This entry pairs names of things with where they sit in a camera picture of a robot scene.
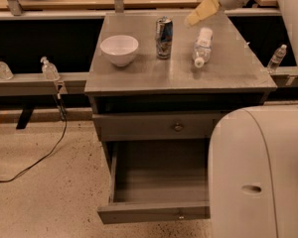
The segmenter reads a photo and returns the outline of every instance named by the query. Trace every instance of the speckled floor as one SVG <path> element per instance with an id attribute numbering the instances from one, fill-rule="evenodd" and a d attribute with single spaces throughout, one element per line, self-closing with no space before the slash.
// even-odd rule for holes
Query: speckled floor
<path id="1" fill-rule="evenodd" d="M 46 155 L 64 129 L 57 110 L 35 110 L 24 130 L 15 129 L 19 115 L 0 111 L 0 179 Z M 109 171 L 90 118 L 69 110 L 55 153 L 0 183 L 0 237 L 212 237 L 210 220 L 103 225 L 96 209 L 108 201 Z"/>

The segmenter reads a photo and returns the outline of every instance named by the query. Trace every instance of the plastic bottle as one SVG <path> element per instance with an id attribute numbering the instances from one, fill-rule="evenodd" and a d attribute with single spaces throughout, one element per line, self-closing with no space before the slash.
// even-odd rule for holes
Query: plastic bottle
<path id="1" fill-rule="evenodd" d="M 278 48 L 275 51 L 274 55 L 271 57 L 267 66 L 268 73 L 271 74 L 276 71 L 276 69 L 281 64 L 282 60 L 285 58 L 286 54 L 287 54 L 287 45 L 283 44 L 280 48 Z"/>
<path id="2" fill-rule="evenodd" d="M 54 64 L 48 61 L 47 57 L 42 57 L 42 73 L 46 80 L 56 81 L 60 79 L 58 70 Z"/>
<path id="3" fill-rule="evenodd" d="M 194 45 L 192 59 L 196 67 L 203 67 L 209 61 L 212 51 L 213 30 L 201 28 Z"/>
<path id="4" fill-rule="evenodd" d="M 0 78 L 1 79 L 11 79 L 13 77 L 13 73 L 9 68 L 6 62 L 0 60 Z"/>

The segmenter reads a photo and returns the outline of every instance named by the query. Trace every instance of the bottle cap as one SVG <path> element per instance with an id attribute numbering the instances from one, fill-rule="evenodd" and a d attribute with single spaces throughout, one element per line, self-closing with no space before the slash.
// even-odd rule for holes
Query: bottle cap
<path id="1" fill-rule="evenodd" d="M 47 57 L 42 57 L 42 58 L 41 58 L 41 62 L 42 62 L 43 64 L 49 63 Z"/>
<path id="2" fill-rule="evenodd" d="M 203 58 L 196 58 L 195 59 L 195 66 L 196 67 L 203 67 L 205 64 L 205 60 Z"/>

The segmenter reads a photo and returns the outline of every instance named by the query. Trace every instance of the gray metal cabinet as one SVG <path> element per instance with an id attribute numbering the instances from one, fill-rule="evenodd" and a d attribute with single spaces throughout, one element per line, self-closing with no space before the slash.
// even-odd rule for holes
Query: gray metal cabinet
<path id="1" fill-rule="evenodd" d="M 171 58 L 156 59 L 155 22 L 174 22 Z M 93 122 L 111 171 L 103 223 L 209 218 L 208 148 L 218 121 L 236 108 L 260 105 L 276 85 L 223 13 L 212 59 L 196 71 L 185 11 L 108 14 L 85 86 Z M 101 55 L 111 35 L 138 39 L 139 54 L 124 68 Z"/>

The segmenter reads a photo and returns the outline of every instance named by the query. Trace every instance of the soda can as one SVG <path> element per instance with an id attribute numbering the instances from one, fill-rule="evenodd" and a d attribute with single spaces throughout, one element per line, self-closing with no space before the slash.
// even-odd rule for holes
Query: soda can
<path id="1" fill-rule="evenodd" d="M 156 50 L 157 58 L 166 60 L 171 55 L 173 23 L 164 16 L 156 22 Z"/>

